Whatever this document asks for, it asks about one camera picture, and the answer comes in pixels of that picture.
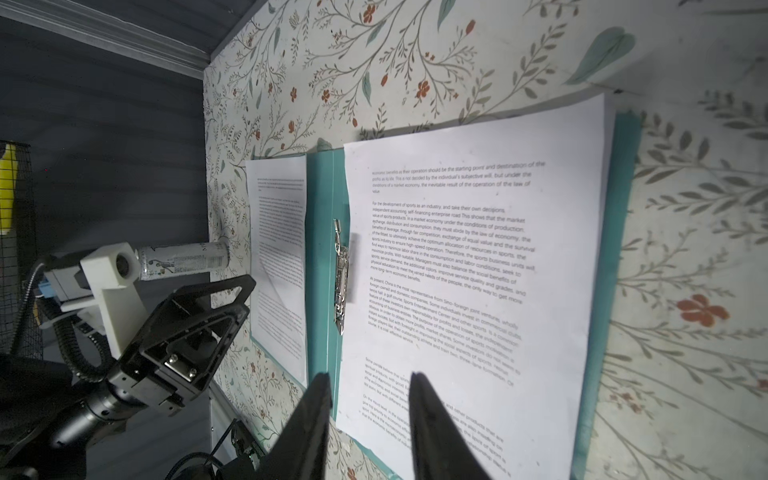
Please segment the white paper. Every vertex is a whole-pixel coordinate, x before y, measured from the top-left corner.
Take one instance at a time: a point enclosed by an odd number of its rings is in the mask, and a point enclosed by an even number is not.
[[[251,336],[306,388],[306,156],[246,162]]]
[[[597,97],[345,145],[336,424],[404,479],[418,371],[491,477],[568,478],[612,121]]]

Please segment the table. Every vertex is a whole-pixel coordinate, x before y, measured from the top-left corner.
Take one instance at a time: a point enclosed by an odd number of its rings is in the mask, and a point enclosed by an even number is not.
[[[253,17],[205,72],[210,238],[232,252],[213,280],[250,269],[247,159],[607,92],[644,132],[585,477],[767,477],[764,15],[708,0],[476,3],[278,0]],[[216,381],[269,446],[301,392],[248,329]],[[331,428],[327,478],[381,477]]]

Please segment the red flower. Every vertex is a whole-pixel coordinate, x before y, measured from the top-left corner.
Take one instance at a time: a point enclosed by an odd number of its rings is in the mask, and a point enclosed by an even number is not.
[[[701,326],[712,326],[715,324],[715,318],[728,320],[730,314],[725,308],[719,305],[710,305],[709,299],[704,295],[694,295],[691,300],[681,300],[677,302],[677,308],[683,310],[680,316],[686,322],[698,322]]]
[[[419,91],[416,92],[416,98],[426,98],[429,91],[429,81],[424,80],[419,82]]]
[[[362,23],[370,23],[373,21],[373,12],[376,11],[376,6],[373,4],[368,4],[368,8],[366,8],[366,12],[362,14]]]

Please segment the metal clip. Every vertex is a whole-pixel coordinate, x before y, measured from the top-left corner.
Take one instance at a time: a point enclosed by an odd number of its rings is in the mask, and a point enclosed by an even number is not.
[[[333,294],[333,321],[339,329],[339,335],[344,334],[344,313],[346,311],[346,277],[349,272],[349,249],[341,244],[341,224],[333,219],[333,229],[336,232],[336,288]]]

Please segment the clipboard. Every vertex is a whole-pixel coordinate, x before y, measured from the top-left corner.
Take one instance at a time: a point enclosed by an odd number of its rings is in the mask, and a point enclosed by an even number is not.
[[[618,114],[606,186],[603,230],[571,480],[582,480],[586,469],[614,300],[624,221],[634,174],[634,158],[640,138],[640,119],[632,114]],[[306,179],[306,321],[309,378],[314,378],[320,372],[329,373],[333,398],[338,399],[343,336],[335,321],[338,308],[335,301],[338,275],[334,220],[338,220],[340,227],[340,243],[343,247],[349,246],[349,194],[346,187],[344,150],[307,154]],[[333,403],[331,412],[334,419],[337,403]],[[370,450],[359,443],[358,446],[388,478],[397,478],[397,475]]]

